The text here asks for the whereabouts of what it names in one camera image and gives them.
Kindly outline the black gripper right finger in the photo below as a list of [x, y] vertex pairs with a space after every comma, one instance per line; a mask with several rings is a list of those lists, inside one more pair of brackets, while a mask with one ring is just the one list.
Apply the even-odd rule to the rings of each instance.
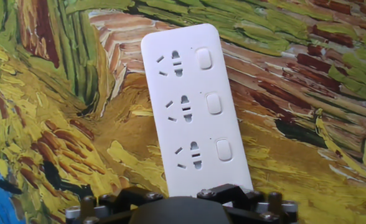
[[233, 184], [202, 189], [197, 198], [219, 204], [230, 223], [298, 223], [298, 204], [279, 192], [244, 191]]

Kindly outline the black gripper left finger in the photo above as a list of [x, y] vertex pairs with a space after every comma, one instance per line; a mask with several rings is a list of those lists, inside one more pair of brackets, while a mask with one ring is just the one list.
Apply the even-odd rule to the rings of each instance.
[[66, 224], [74, 223], [128, 223], [132, 216], [131, 206], [162, 200], [163, 194], [140, 187], [128, 187], [117, 194], [84, 197], [79, 206], [65, 210]]

